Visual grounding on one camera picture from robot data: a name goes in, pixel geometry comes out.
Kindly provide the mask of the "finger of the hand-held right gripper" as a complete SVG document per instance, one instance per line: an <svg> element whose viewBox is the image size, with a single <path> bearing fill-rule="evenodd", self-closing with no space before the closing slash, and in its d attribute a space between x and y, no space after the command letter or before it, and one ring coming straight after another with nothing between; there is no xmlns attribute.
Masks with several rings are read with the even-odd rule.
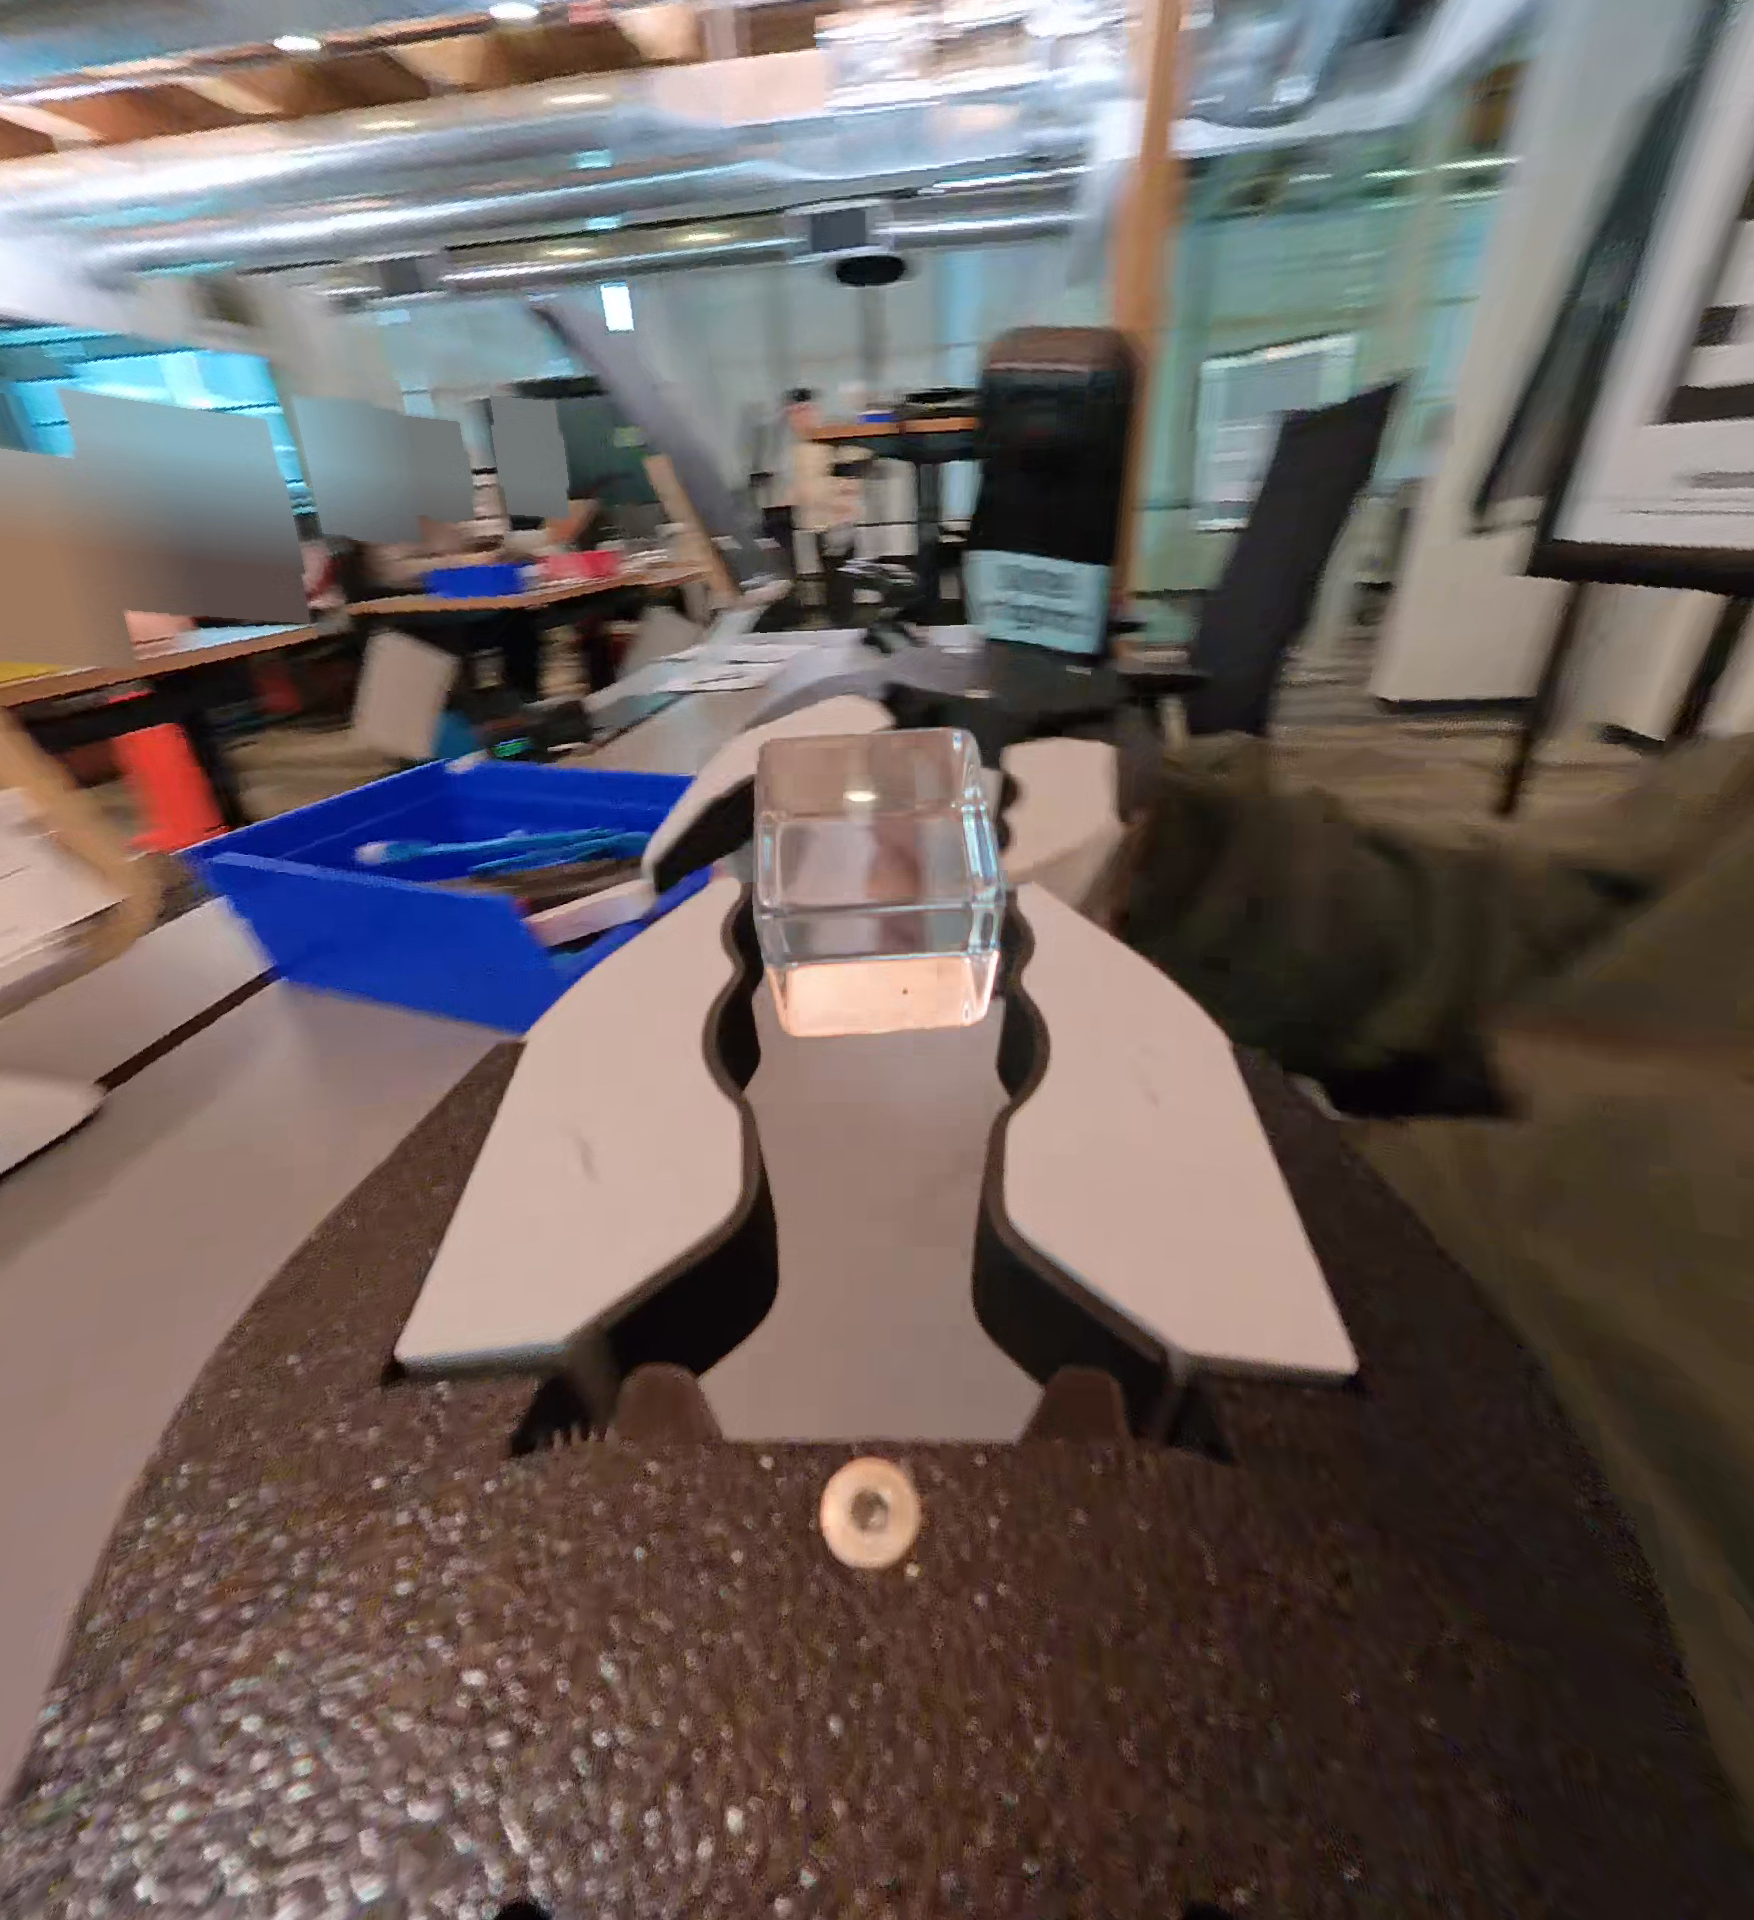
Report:
<svg viewBox="0 0 1754 1920"><path fill-rule="evenodd" d="M1092 903L1126 838L1120 768L1120 749L1101 737L1028 737L1002 752L1000 867L1010 887L1040 887L1066 908Z"/></svg>
<svg viewBox="0 0 1754 1920"><path fill-rule="evenodd" d="M895 716L883 702L842 691L790 714L754 723L727 742L692 778L671 813L651 833L640 856L643 876L657 897L723 866L753 838L754 780L768 743L891 732Z"/></svg>

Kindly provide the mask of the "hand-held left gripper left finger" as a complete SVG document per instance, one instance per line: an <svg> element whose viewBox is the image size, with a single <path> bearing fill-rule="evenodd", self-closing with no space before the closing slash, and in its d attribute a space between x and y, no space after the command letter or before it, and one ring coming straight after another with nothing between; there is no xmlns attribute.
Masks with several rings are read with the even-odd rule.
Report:
<svg viewBox="0 0 1754 1920"><path fill-rule="evenodd" d="M754 986L749 892L710 877L528 1030L393 1344L411 1377L545 1374L739 1230L762 1185L721 1016Z"/></svg>

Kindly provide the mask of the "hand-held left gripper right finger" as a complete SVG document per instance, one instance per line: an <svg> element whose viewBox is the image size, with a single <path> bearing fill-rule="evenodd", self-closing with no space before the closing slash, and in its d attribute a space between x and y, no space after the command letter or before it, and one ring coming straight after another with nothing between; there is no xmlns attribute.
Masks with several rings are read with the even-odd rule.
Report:
<svg viewBox="0 0 1754 1920"><path fill-rule="evenodd" d="M1006 923L976 1318L1046 1384L1342 1384L1361 1356L1237 1054L1102 923L1022 883Z"/></svg>

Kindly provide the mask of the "clear acrylic cube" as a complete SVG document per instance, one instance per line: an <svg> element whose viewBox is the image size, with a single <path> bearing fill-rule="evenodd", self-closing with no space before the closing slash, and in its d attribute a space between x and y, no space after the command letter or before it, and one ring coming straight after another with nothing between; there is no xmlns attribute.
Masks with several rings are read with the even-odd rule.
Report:
<svg viewBox="0 0 1754 1920"><path fill-rule="evenodd" d="M983 1023L1008 887L978 742L780 736L753 787L753 915L780 1028L813 1042Z"/></svg>

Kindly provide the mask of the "person's right forearm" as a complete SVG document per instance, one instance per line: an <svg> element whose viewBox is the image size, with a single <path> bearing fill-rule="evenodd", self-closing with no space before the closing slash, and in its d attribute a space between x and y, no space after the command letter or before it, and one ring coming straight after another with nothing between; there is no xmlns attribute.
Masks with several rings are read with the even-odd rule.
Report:
<svg viewBox="0 0 1754 1920"><path fill-rule="evenodd" d="M1489 1114L1550 1047L1754 1071L1754 732L1530 822L1395 822L1246 733L1166 755L1119 933L1369 1114Z"/></svg>

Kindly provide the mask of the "orange plastic object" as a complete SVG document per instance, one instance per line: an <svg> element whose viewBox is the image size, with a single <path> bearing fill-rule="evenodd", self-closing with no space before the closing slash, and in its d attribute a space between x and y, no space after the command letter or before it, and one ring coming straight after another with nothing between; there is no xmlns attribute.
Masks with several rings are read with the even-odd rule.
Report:
<svg viewBox="0 0 1754 1920"><path fill-rule="evenodd" d="M189 732L158 723L122 732L115 761L137 803L139 852L189 852L227 831L225 810Z"/></svg>

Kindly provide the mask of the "blue plastic tool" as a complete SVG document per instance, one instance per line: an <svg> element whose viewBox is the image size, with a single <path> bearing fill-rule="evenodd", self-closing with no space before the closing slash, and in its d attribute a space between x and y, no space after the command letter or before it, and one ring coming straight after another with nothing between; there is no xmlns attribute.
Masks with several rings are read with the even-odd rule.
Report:
<svg viewBox="0 0 1754 1920"><path fill-rule="evenodd" d="M547 867L643 859L651 835L636 828L517 828L459 839L395 838L363 842L354 866L416 883L479 881Z"/></svg>

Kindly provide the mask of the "black board panel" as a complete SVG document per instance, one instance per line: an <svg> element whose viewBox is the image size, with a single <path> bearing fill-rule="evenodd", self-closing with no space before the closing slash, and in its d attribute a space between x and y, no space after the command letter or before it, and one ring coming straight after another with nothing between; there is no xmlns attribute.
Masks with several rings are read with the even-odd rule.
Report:
<svg viewBox="0 0 1754 1920"><path fill-rule="evenodd" d="M1185 694L1192 737L1262 736L1285 661L1312 624L1325 572L1370 479L1404 383L1288 412L1249 520L1200 599Z"/></svg>

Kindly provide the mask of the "wooden desk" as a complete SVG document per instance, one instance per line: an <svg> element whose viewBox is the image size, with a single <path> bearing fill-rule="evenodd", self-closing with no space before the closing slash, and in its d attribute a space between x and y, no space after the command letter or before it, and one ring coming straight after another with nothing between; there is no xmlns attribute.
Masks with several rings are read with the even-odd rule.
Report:
<svg viewBox="0 0 1754 1920"><path fill-rule="evenodd" d="M622 659L613 636L653 608L684 610L691 567L643 567L613 557L556 574L528 566L451 566L414 587L373 587L348 597L343 616L363 636L393 631L452 656L452 685L497 690L515 706L547 697L548 642L565 631L574 639L582 685L597 691L617 678Z"/></svg>

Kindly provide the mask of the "blue plastic bin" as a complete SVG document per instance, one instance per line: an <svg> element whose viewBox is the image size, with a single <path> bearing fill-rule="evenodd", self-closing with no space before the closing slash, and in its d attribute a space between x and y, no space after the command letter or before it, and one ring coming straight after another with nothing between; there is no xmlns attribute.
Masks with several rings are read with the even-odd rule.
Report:
<svg viewBox="0 0 1754 1920"><path fill-rule="evenodd" d="M475 886L479 869L556 838L640 849L691 787L657 771L439 760L225 831L187 862L282 981L522 1038L708 871L635 921L548 946L525 910Z"/></svg>

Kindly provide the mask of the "black sign stand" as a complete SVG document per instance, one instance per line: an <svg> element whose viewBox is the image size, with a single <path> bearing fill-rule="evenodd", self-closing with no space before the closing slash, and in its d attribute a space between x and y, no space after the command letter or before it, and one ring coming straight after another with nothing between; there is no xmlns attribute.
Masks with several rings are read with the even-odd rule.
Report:
<svg viewBox="0 0 1754 1920"><path fill-rule="evenodd" d="M1574 579L1567 587L1550 643L1545 652L1537 687L1520 720L1514 747L1505 761L1493 802L1493 816L1509 820L1519 811L1530 778L1532 761L1546 733L1553 729L1572 664L1579 657L1584 627L1595 605L1601 581ZM1754 618L1754 595L1726 595L1682 687L1680 703L1664 733L1667 745L1676 745L1703 732L1707 712L1726 678L1747 629Z"/></svg>

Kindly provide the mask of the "olive green jacket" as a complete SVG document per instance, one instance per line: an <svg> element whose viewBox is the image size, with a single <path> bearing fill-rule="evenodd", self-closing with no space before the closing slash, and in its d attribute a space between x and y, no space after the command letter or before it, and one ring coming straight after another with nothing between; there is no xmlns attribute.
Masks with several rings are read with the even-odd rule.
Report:
<svg viewBox="0 0 1754 1920"><path fill-rule="evenodd" d="M1754 1835L1754 1050L1529 1065L1503 1116L1350 1133L1548 1369Z"/></svg>

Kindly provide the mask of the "framed marker sign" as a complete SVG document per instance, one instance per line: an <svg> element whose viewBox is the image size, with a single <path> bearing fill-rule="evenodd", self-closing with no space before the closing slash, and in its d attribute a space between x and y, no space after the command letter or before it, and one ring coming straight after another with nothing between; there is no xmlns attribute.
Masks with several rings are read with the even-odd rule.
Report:
<svg viewBox="0 0 1754 1920"><path fill-rule="evenodd" d="M1754 3L1648 95L1473 499L1529 577L1754 597Z"/></svg>

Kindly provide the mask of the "wooden post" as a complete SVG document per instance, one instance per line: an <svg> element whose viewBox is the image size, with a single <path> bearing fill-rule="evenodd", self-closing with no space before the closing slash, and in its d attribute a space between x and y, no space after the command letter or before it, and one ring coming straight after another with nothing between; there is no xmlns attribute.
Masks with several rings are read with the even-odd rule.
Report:
<svg viewBox="0 0 1754 1920"><path fill-rule="evenodd" d="M1145 2L1130 33L1133 130L1106 239L1109 319L1139 363L1151 357L1163 322L1166 268L1179 209L1174 153L1183 90L1185 2Z"/></svg>

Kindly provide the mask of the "silver ventilation duct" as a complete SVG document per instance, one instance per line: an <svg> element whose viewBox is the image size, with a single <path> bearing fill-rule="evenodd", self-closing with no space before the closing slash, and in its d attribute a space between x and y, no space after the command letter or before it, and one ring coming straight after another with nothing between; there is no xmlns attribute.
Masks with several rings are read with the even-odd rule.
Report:
<svg viewBox="0 0 1754 1920"><path fill-rule="evenodd" d="M1097 112L1032 62L872 85L820 51L632 68L0 162L0 239L113 279L354 265L980 177L1083 153Z"/></svg>

